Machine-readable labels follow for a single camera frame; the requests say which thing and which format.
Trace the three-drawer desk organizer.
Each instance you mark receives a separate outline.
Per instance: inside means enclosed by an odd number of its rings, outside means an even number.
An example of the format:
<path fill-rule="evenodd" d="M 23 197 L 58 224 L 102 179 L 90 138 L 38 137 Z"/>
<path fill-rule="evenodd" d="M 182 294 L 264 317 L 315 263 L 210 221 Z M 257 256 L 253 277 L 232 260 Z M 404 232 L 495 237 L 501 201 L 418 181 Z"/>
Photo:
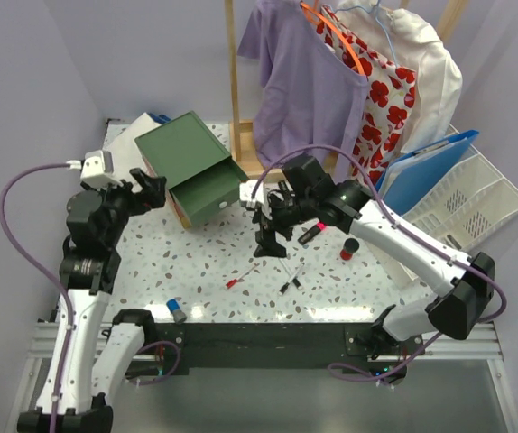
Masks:
<path fill-rule="evenodd" d="M 192 226 L 207 223 L 239 200 L 248 176 L 193 111 L 138 136 L 136 146 L 153 177 L 164 177 L 177 212 Z"/>

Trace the blue document folder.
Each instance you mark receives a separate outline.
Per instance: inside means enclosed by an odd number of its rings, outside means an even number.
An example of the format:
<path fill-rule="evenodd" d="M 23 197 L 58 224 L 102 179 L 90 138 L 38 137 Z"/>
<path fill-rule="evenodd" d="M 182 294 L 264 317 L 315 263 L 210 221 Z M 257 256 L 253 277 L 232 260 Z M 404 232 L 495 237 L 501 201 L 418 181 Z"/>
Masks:
<path fill-rule="evenodd" d="M 462 158 L 478 136 L 477 130 L 452 134 L 392 161 L 375 183 L 385 205 L 398 215 L 407 213 Z"/>

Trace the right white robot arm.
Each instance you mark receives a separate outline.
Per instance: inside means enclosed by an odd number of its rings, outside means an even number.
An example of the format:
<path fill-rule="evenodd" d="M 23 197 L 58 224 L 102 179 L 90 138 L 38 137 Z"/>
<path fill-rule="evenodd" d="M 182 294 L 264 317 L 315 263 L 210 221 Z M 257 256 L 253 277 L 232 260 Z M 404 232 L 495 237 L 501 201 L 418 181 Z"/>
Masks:
<path fill-rule="evenodd" d="M 295 226 L 318 219 L 388 253 L 433 292 L 428 299 L 387 307 L 356 336 L 358 344 L 371 353 L 390 355 L 404 341 L 425 332 L 467 339 L 493 298 L 491 257 L 470 256 L 425 234 L 357 181 L 334 182 L 308 154 L 288 160 L 282 172 L 288 184 L 277 193 L 267 191 L 260 180 L 239 187 L 240 203 L 253 211 L 258 226 L 255 256 L 285 257 L 286 249 L 276 237 L 291 239 Z"/>

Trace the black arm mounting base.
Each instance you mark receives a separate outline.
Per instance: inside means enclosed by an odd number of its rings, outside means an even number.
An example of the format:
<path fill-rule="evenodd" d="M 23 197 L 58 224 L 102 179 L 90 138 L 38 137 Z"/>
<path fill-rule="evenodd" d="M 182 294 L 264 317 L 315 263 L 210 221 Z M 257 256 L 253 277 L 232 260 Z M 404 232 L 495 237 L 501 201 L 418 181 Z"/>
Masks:
<path fill-rule="evenodd" d="M 175 373 L 191 369 L 324 369 L 333 363 L 366 368 L 372 351 L 358 338 L 367 323 L 160 323 L 159 340 L 180 349 Z"/>

